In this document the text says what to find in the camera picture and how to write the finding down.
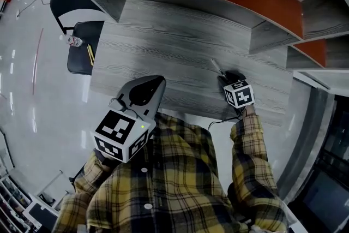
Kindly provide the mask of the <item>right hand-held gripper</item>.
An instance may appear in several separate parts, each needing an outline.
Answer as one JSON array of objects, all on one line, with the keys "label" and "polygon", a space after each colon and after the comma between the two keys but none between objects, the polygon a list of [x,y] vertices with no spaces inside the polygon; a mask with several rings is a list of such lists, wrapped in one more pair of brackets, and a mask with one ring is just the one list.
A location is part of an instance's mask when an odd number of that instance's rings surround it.
[{"label": "right hand-held gripper", "polygon": [[236,71],[228,70],[225,76],[218,76],[228,105],[232,106],[236,115],[240,115],[248,105],[255,103],[252,85],[247,82],[245,75]]}]

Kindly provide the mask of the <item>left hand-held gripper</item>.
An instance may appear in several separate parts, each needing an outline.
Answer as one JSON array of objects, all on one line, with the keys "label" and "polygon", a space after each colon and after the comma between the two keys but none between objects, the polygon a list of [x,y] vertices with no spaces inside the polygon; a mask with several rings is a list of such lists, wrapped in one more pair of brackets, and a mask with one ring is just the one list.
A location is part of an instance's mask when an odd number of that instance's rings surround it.
[{"label": "left hand-held gripper", "polygon": [[109,106],[91,132],[95,148],[108,157],[127,163],[153,136],[155,114],[166,88],[161,75],[140,77],[127,82],[117,98],[125,102],[124,112]]}]

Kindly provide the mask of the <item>silver pen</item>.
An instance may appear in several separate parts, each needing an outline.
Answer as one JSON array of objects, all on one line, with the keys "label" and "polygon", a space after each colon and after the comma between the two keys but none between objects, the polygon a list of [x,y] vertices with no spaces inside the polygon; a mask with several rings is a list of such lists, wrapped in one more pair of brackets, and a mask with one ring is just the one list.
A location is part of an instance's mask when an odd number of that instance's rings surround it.
[{"label": "silver pen", "polygon": [[221,70],[221,68],[219,67],[219,65],[217,64],[217,62],[211,58],[210,61],[212,62],[212,64],[214,65],[214,67],[217,69],[217,71],[222,75],[225,76],[225,73]]}]

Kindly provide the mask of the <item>yellow pen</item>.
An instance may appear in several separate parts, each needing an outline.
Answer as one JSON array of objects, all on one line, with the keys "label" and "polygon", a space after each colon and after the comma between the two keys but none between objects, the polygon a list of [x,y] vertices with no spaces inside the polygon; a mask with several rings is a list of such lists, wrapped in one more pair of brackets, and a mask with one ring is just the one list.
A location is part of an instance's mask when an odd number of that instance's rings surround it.
[{"label": "yellow pen", "polygon": [[89,55],[90,64],[91,64],[91,66],[94,66],[95,58],[94,58],[92,46],[90,44],[87,45],[87,51],[88,51],[88,55]]}]

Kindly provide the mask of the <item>clear plastic bottle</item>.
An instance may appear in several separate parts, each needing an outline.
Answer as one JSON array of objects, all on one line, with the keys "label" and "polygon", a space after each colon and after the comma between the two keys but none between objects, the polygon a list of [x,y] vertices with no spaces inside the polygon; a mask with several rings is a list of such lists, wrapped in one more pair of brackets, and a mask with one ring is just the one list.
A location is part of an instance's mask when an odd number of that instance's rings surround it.
[{"label": "clear plastic bottle", "polygon": [[66,34],[64,36],[65,42],[71,47],[80,47],[83,44],[83,40],[79,37]]}]

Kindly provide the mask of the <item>person's left forearm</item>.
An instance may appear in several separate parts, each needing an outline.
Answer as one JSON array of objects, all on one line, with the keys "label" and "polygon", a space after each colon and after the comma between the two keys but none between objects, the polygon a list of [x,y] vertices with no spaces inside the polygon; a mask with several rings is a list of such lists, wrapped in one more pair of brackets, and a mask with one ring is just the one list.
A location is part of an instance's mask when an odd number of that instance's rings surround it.
[{"label": "person's left forearm", "polygon": [[90,200],[113,170],[122,162],[112,159],[94,149],[82,170],[75,177],[75,193]]}]

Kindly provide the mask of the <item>person's right forearm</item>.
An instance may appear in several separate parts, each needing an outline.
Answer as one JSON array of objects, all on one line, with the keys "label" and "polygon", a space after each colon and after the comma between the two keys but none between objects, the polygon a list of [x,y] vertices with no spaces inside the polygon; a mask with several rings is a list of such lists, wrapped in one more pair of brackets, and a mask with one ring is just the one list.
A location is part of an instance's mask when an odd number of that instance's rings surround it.
[{"label": "person's right forearm", "polygon": [[268,162],[263,128],[252,105],[231,129],[232,179],[228,197],[246,206],[278,204],[278,190]]}]

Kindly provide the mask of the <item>storage shelf with items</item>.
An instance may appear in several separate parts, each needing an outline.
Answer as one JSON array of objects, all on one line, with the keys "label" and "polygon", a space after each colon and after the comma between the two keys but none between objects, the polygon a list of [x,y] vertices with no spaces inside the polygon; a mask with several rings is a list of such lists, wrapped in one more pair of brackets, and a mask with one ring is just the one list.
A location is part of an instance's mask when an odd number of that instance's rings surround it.
[{"label": "storage shelf with items", "polygon": [[0,223],[8,232],[29,232],[32,223],[24,216],[24,211],[31,202],[10,175],[0,177]]}]

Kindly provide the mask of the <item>black folding chair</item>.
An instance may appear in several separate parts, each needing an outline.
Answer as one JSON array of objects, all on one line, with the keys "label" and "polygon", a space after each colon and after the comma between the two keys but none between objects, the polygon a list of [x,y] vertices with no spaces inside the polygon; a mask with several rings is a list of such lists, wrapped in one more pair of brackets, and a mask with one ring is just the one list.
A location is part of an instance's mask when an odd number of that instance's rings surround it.
[{"label": "black folding chair", "polygon": [[91,0],[50,0],[50,9],[62,30],[63,39],[66,34],[70,34],[83,40],[83,44],[80,47],[69,46],[67,60],[69,72],[80,75],[91,75],[93,66],[90,64],[87,45],[90,44],[92,46],[95,58],[104,21],[78,22],[73,27],[64,27],[60,21],[60,17],[76,10],[95,10],[101,12],[101,9]]}]

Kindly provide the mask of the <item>person's yellow plaid shirt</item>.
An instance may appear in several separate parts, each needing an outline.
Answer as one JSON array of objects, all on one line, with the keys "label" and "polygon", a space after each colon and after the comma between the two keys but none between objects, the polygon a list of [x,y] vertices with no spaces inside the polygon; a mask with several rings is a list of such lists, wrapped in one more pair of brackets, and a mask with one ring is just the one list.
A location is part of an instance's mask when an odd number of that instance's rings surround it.
[{"label": "person's yellow plaid shirt", "polygon": [[208,130],[163,113],[153,138],[90,200],[65,197],[52,233],[287,233],[283,201],[246,206],[219,181]]}]

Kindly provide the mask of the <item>black glass door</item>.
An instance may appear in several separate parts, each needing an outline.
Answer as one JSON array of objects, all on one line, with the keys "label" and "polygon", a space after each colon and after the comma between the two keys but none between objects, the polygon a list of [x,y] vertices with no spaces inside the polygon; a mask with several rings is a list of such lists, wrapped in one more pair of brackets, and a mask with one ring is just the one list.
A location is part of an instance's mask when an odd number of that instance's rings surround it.
[{"label": "black glass door", "polygon": [[288,204],[308,233],[349,233],[349,97],[336,95],[309,178]]}]

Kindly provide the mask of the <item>white framed black panel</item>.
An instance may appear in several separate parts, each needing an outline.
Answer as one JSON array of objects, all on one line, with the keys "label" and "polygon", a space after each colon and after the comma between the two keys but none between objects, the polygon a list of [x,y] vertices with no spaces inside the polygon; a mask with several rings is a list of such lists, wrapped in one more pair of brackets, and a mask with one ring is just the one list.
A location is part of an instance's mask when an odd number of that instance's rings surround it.
[{"label": "white framed black panel", "polygon": [[23,215],[37,229],[47,229],[52,231],[58,218],[58,211],[54,208],[57,206],[56,199],[47,194],[41,193],[39,196],[29,194],[31,202],[25,208]]}]

